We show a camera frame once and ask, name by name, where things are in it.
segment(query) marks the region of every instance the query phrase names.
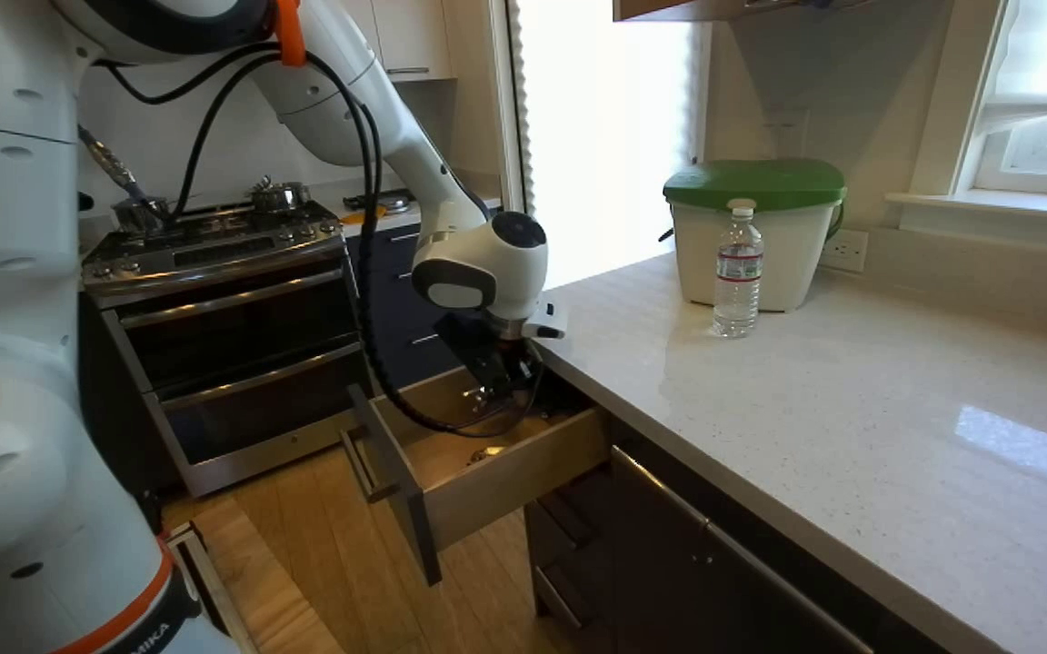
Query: cabinet door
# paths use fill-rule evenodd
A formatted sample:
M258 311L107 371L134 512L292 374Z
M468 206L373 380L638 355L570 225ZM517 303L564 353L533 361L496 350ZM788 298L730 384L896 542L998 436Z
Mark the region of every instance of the cabinet door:
M618 652L870 652L631 454L611 449L618 506Z
M533 600L582 654L614 654L614 481L587 471L528 506Z
M370 253L370 328L384 374L392 384L410 384L447 366L459 366L447 342L435 334L443 316L410 287L418 225L373 238ZM346 241L351 271L358 278L358 241Z
M380 67L392 81L449 81L447 16L439 0L370 0Z

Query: wooden floor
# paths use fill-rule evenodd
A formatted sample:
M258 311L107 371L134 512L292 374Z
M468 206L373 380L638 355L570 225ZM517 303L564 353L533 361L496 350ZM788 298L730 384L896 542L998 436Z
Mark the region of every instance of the wooden floor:
M533 617L522 516L449 546L425 586L384 500L367 506L341 449L296 462L220 497L176 500L167 523L229 506L254 523L347 654L564 654Z

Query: open drawer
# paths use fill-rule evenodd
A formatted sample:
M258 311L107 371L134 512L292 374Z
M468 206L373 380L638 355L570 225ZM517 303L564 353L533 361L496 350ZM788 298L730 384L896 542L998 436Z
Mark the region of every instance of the open drawer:
M358 428L341 439L351 471L370 500L392 500L427 586L443 578L439 549L607 462L602 410L482 417L479 424L461 395L472 384L464 371L447 371L407 384L403 395L431 423L493 436L427 431L384 395L367 401L347 388L358 417Z

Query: white wall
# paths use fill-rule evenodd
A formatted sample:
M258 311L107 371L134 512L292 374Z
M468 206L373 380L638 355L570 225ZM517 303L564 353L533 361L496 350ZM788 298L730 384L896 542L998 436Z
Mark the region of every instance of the white wall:
M707 155L819 155L847 175L847 222L878 225L912 185L948 0L873 0L722 24Z
M149 91L163 91L181 85L195 61L175 67L141 67L129 68L129 81ZM190 147L204 121L208 102L219 85L201 89L195 93L170 106L141 106L123 89L107 81L107 73L92 68L81 91L81 124L95 132L151 196L176 196ZM229 202L243 199L258 183L351 183L358 170L327 166L307 155L277 121L270 102L258 93L250 81L243 81L225 102L208 150L195 166L191 202ZM98 199L105 210L123 192L86 159L81 155L81 189Z
M488 196L507 196L505 183L505 124L496 109L496 51L505 24L496 24L500 0L443 0L449 53L459 61L449 166Z

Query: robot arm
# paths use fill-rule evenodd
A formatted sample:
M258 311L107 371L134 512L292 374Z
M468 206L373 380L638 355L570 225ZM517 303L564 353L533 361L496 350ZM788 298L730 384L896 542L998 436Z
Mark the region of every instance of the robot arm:
M500 334L517 334L546 282L541 225L522 213L488 219L464 196L336 0L304 0L296 23L304 51L327 61L347 85L347 93L370 109L380 159L422 202L415 287L439 309L488 309ZM347 102L311 67L273 67L254 81L277 121L311 155L346 166L364 162Z

